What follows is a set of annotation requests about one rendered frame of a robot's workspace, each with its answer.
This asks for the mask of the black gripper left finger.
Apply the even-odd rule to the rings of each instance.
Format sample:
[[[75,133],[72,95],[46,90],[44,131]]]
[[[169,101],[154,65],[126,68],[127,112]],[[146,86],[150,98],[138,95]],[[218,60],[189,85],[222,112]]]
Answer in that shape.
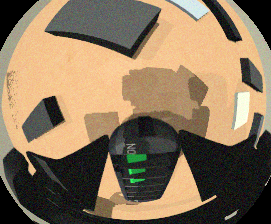
[[[107,164],[108,143],[110,136],[100,136],[100,139],[59,160],[31,151],[26,151],[26,156],[35,171],[57,181],[84,209],[94,212],[104,165]]]

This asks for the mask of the dark grey controller unit with white label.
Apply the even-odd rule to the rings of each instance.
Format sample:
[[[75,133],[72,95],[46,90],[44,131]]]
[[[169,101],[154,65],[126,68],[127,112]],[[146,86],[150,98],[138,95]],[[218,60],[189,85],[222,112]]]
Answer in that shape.
[[[111,133],[108,155],[124,200],[150,202],[162,198],[178,163],[180,137],[171,125],[138,116]]]

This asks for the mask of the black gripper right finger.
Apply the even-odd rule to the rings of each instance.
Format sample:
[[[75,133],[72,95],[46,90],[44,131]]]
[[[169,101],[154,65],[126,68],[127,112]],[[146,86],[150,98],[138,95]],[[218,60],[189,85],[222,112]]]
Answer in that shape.
[[[223,145],[180,129],[178,133],[188,167],[198,186],[202,202],[215,196],[215,190],[227,179],[233,167],[248,149],[255,147],[257,135],[235,145]]]

